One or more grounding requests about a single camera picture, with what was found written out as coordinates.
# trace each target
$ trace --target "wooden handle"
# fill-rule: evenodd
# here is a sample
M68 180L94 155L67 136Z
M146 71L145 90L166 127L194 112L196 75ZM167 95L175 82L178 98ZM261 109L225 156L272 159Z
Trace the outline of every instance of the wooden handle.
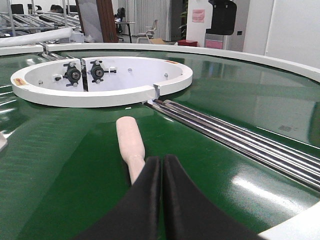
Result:
M128 164L131 184L145 166L145 147L136 120L124 116L116 121L116 133L123 160Z

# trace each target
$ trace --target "bolt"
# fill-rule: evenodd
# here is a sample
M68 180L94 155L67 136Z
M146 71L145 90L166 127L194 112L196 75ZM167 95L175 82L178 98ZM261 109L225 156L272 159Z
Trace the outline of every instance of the bolt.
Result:
M103 72L102 70L98 69L98 70L95 71L95 75L96 75L97 77L101 77L101 76L104 75L104 72Z
M71 75L71 77L72 77L73 79L78 79L78 78L80 77L80 75L79 75L78 72L73 72L72 75Z

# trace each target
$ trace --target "metal roller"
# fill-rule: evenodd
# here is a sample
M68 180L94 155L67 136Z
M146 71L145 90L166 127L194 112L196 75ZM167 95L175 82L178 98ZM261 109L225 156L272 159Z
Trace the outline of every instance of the metal roller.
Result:
M319 159L170 100L155 100L150 106L211 139L320 191Z

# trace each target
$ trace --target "white curtain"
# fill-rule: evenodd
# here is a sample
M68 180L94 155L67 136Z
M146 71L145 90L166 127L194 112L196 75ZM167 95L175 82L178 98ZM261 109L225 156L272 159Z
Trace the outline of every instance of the white curtain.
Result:
M118 7L125 9L124 21L135 22L130 26L132 35L146 32L146 26L158 19L154 38L171 40L171 0L118 0Z

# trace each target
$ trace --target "person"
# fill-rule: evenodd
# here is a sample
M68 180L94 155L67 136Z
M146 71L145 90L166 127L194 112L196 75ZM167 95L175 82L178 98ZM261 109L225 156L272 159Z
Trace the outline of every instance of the person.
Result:
M62 14L64 12L64 9L60 5L52 4L49 12Z
M124 7L118 8L117 13L114 15L115 21L116 22L122 22L123 18L126 16L126 11ZM122 26L117 25L116 26L116 32L117 33L122 33Z

